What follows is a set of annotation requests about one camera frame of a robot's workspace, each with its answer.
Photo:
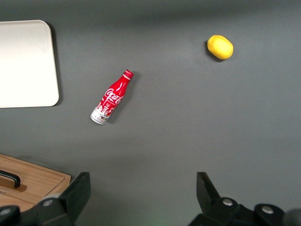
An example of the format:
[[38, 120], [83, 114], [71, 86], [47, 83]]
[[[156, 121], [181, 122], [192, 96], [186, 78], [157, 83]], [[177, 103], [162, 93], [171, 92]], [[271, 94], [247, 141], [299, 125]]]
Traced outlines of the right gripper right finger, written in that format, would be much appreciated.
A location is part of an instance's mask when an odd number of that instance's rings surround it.
[[229, 197], [221, 197], [205, 172], [197, 173], [196, 195], [202, 213], [190, 226], [283, 226], [285, 212], [270, 204], [249, 210]]

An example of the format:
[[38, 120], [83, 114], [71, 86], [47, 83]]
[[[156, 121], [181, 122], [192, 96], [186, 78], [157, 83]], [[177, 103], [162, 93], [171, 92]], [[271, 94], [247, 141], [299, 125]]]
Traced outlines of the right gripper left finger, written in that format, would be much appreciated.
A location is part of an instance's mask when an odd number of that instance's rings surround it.
[[58, 197], [47, 197], [21, 214], [22, 226], [74, 226], [91, 196], [90, 174], [81, 172]]

